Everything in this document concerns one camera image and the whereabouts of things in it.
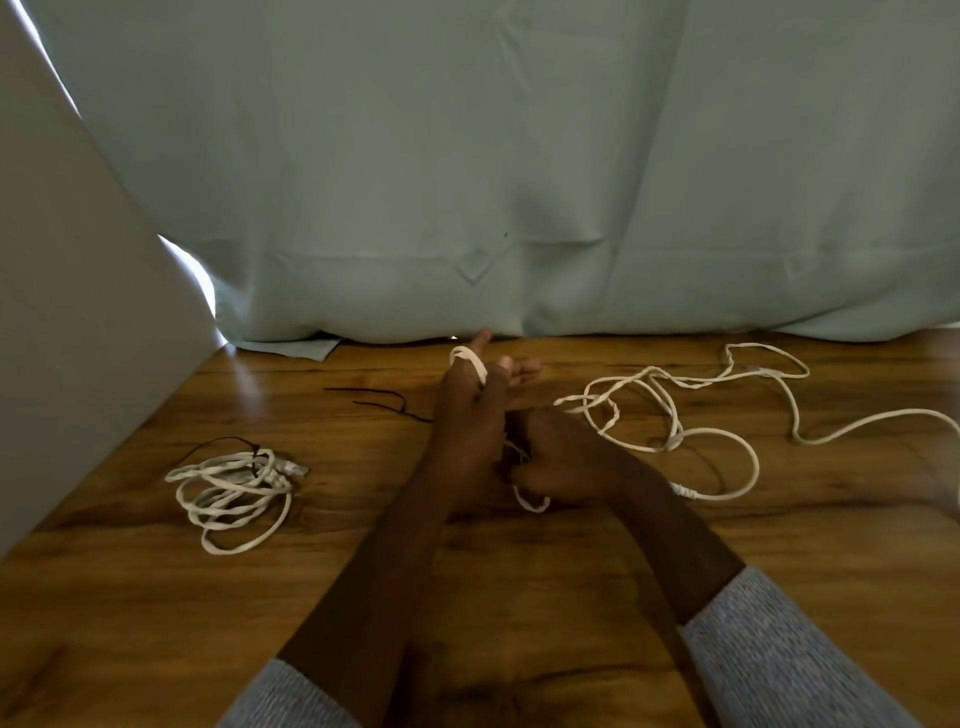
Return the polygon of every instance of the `sleeve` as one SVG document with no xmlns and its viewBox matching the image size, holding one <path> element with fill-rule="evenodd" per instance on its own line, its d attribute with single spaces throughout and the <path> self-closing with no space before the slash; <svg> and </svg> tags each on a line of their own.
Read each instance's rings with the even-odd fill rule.
<svg viewBox="0 0 960 728">
<path fill-rule="evenodd" d="M 361 728 L 320 688 L 271 660 L 220 718 L 217 728 Z"/>
<path fill-rule="evenodd" d="M 729 728 L 920 725 L 756 569 L 680 631 Z"/>
</svg>

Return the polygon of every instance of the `wood grain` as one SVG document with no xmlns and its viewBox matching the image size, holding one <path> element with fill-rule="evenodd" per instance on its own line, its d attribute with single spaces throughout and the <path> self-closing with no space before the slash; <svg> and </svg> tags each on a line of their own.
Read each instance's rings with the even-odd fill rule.
<svg viewBox="0 0 960 728">
<path fill-rule="evenodd" d="M 535 404 L 650 363 L 716 371 L 723 343 L 737 338 L 522 340 L 496 343 L 492 355 L 543 359 L 542 378 L 516 401 Z M 763 340 L 813 369 L 795 386 L 804 432 L 901 407 L 960 414 L 958 331 L 879 345 Z M 428 413 L 448 348 L 344 345 L 324 363 L 215 354 L 0 565 L 0 724 L 212 725 L 343 567 L 428 434 L 324 388 L 395 389 Z M 955 436 L 904 418 L 800 448 L 771 382 L 676 397 L 685 425 L 738 432 L 762 465 L 753 492 L 701 512 L 919 720 L 960 722 Z M 662 436 L 649 401 L 618 401 L 620 436 Z M 270 541 L 213 557 L 162 478 L 197 443 L 229 434 L 289 452 L 311 472 Z M 733 443 L 689 445 L 656 464 L 697 489 L 733 487 L 749 471 Z M 393 724 L 709 721 L 649 570 L 602 510 L 532 516 L 505 489 L 466 494 L 434 572 Z"/>
</svg>

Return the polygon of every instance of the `curtain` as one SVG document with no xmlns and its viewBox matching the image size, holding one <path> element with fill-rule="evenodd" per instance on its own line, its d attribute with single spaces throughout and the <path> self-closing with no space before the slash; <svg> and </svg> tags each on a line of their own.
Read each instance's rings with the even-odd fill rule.
<svg viewBox="0 0 960 728">
<path fill-rule="evenodd" d="M 956 0 L 26 5 L 241 345 L 960 319 Z"/>
</svg>

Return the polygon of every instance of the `tangled rope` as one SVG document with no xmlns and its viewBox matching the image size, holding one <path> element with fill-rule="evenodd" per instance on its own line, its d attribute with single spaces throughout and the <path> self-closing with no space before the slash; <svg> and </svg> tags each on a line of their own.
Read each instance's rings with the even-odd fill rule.
<svg viewBox="0 0 960 728">
<path fill-rule="evenodd" d="M 796 374 L 788 374 L 787 372 L 781 372 L 777 369 L 767 369 L 765 367 L 750 367 L 746 371 L 734 373 L 733 369 L 736 366 L 736 362 L 733 359 L 733 350 L 734 349 L 765 349 L 769 352 L 777 353 L 781 356 L 792 361 L 800 368 L 800 372 Z M 784 394 L 787 397 L 787 400 L 790 403 L 790 411 L 792 415 L 792 425 L 790 427 L 790 436 L 795 443 L 798 445 L 823 445 L 832 440 L 836 440 L 843 435 L 846 435 L 848 432 L 862 427 L 863 425 L 869 425 L 870 423 L 879 422 L 880 420 L 889 420 L 894 417 L 904 417 L 908 415 L 926 415 L 928 417 L 935 417 L 938 420 L 942 420 L 953 428 L 953 431 L 960 437 L 960 425 L 957 424 L 951 417 L 948 417 L 943 412 L 937 412 L 933 409 L 921 409 L 921 408 L 910 408 L 910 409 L 897 409 L 890 412 L 880 412 L 875 415 L 870 415 L 869 417 L 864 417 L 860 420 L 857 420 L 854 423 L 850 423 L 835 432 L 830 433 L 824 437 L 816 439 L 807 439 L 800 434 L 800 409 L 797 406 L 797 400 L 793 395 L 793 392 L 790 390 L 790 387 L 787 386 L 787 379 L 806 379 L 810 376 L 810 369 L 806 366 L 800 359 L 796 356 L 793 356 L 790 353 L 785 352 L 782 349 L 777 347 L 770 346 L 769 344 L 759 344 L 759 343 L 746 343 L 746 344 L 728 344 L 724 347 L 724 363 L 726 367 L 723 372 L 717 376 L 675 376 L 665 371 L 661 367 L 649 366 L 638 372 L 635 375 L 631 376 L 601 376 L 584 389 L 582 395 L 570 395 L 569 397 L 561 397 L 558 400 L 554 401 L 554 405 L 563 404 L 569 401 L 578 401 L 580 406 L 574 407 L 573 409 L 567 410 L 570 413 L 582 413 L 587 419 L 587 422 L 593 427 L 594 430 L 603 438 L 609 440 L 612 443 L 616 443 L 622 448 L 636 450 L 637 452 L 669 452 L 672 449 L 675 449 L 684 439 L 690 435 L 719 435 L 720 437 L 727 437 L 735 442 L 739 443 L 746 451 L 747 455 L 750 457 L 750 461 L 753 467 L 753 473 L 747 482 L 739 489 L 733 491 L 732 493 L 724 493 L 720 495 L 710 495 L 705 493 L 700 493 L 695 491 L 692 488 L 687 488 L 679 483 L 671 482 L 670 486 L 673 488 L 674 492 L 679 496 L 694 498 L 699 500 L 733 500 L 734 498 L 741 497 L 750 492 L 750 490 L 756 485 L 757 480 L 760 477 L 760 461 L 756 456 L 756 451 L 754 448 L 744 440 L 742 437 L 737 435 L 735 432 L 729 432 L 725 429 L 719 429 L 717 427 L 692 427 L 691 429 L 684 429 L 680 421 L 680 414 L 677 412 L 677 405 L 673 401 L 673 398 L 670 397 L 670 394 L 661 384 L 662 381 L 669 381 L 673 384 L 676 384 L 678 387 L 684 389 L 703 389 L 704 387 L 709 387 L 711 384 L 717 384 L 719 382 L 725 381 L 734 381 L 736 379 L 743 379 L 748 376 L 763 376 L 769 379 L 773 379 L 783 390 Z M 483 362 L 477 358 L 471 350 L 466 347 L 456 347 L 453 352 L 450 353 L 450 361 L 452 363 L 454 357 L 464 358 L 470 361 L 477 370 L 477 374 L 480 376 L 481 382 L 486 381 L 487 370 L 483 366 Z M 610 386 L 603 394 L 594 395 L 590 391 L 594 386 L 598 384 L 609 383 Z M 637 387 L 645 390 L 654 401 L 660 406 L 660 409 L 663 410 L 664 414 L 670 420 L 670 431 L 667 435 L 666 442 L 660 447 L 652 446 L 643 446 L 643 445 L 634 445 L 633 443 L 626 443 L 622 440 L 617 440 L 615 437 L 610 435 L 608 432 L 616 425 L 617 421 L 620 419 L 620 408 L 617 406 L 616 402 L 613 400 L 612 395 L 617 391 L 626 387 L 628 384 L 634 384 Z M 590 410 L 594 407 L 600 406 L 601 404 L 608 403 L 613 410 L 611 417 L 601 426 L 593 420 L 593 416 L 590 413 Z M 514 492 L 517 493 L 517 499 L 520 499 L 519 492 L 514 487 Z M 957 502 L 960 504 L 960 489 L 957 491 Z"/>
<path fill-rule="evenodd" d="M 177 488 L 177 503 L 186 511 L 190 522 L 204 530 L 200 543 L 206 552 L 220 556 L 249 551 L 269 539 L 290 512 L 293 486 L 286 476 L 306 473 L 303 465 L 276 457 L 271 449 L 255 449 L 176 468 L 166 475 L 166 481 L 182 481 Z M 209 483 L 210 487 L 193 498 L 187 498 L 187 486 L 198 478 Z M 232 505 L 244 496 L 254 496 L 255 500 Z M 283 509 L 264 533 L 236 548 L 220 548 L 210 541 L 210 531 L 229 531 L 245 526 L 262 515 L 274 498 L 280 496 L 283 496 Z"/>
</svg>

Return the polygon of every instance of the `black cord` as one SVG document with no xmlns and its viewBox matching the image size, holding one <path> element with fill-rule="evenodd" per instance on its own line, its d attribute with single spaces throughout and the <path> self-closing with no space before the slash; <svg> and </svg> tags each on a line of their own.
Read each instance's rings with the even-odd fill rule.
<svg viewBox="0 0 960 728">
<path fill-rule="evenodd" d="M 379 407 L 380 409 L 389 409 L 391 412 L 396 412 L 398 415 L 403 415 L 404 417 L 409 417 L 413 420 L 416 420 L 419 423 L 427 423 L 428 425 L 433 422 L 429 417 L 423 417 L 422 415 L 414 414 L 413 412 L 407 411 L 407 398 L 401 395 L 399 392 L 395 392 L 392 389 L 371 389 L 369 387 L 324 387 L 326 392 L 372 392 L 376 395 L 393 395 L 394 397 L 400 397 L 400 408 L 396 409 L 391 407 L 389 404 L 381 404 L 378 401 L 362 401 L 362 400 L 353 400 L 354 404 L 366 404 L 368 407 Z"/>
<path fill-rule="evenodd" d="M 220 442 L 221 440 L 239 440 L 240 442 L 246 444 L 247 447 L 250 448 L 250 449 L 253 451 L 253 457 L 256 457 L 256 454 L 260 451 L 260 446 L 257 445 L 256 443 L 252 443 L 250 440 L 245 440 L 244 438 L 238 437 L 237 435 L 225 435 L 224 437 L 215 437 L 215 438 L 213 438 L 212 440 L 207 440 L 205 443 L 200 443 L 200 444 L 197 445 L 195 448 L 193 448 L 192 450 L 190 450 L 189 452 L 187 452 L 187 453 L 178 461 L 177 465 L 179 465 L 180 463 L 182 463 L 184 460 L 186 460 L 188 457 L 190 457 L 190 455 L 192 455 L 194 452 L 196 452 L 196 451 L 199 450 L 200 448 L 205 448 L 207 445 L 212 445 L 213 443 L 218 443 L 218 442 Z"/>
</svg>

